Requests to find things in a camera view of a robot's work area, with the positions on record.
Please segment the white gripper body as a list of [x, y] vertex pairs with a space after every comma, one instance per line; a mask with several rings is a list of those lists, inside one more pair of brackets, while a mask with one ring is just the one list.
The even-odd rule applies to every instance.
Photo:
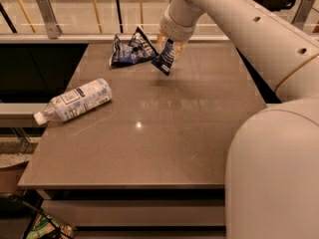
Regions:
[[173, 41], [186, 42], [194, 32], [196, 21], [196, 12], [168, 5], [159, 19], [159, 29]]

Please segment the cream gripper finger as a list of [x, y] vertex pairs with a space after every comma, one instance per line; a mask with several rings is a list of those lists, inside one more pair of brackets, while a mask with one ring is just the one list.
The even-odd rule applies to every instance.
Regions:
[[164, 33], [162, 30], [159, 30], [157, 34], [157, 47], [159, 53], [161, 53], [164, 49], [167, 40], [168, 35]]
[[184, 48], [187, 45], [187, 41], [176, 41], [173, 43], [174, 60], [177, 62], [181, 57]]

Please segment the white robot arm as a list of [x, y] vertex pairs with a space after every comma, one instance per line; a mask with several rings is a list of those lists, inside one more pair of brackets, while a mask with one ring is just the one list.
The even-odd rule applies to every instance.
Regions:
[[159, 31], [186, 42], [202, 14], [280, 100], [230, 145], [226, 238], [319, 239], [319, 44], [253, 0], [171, 0]]

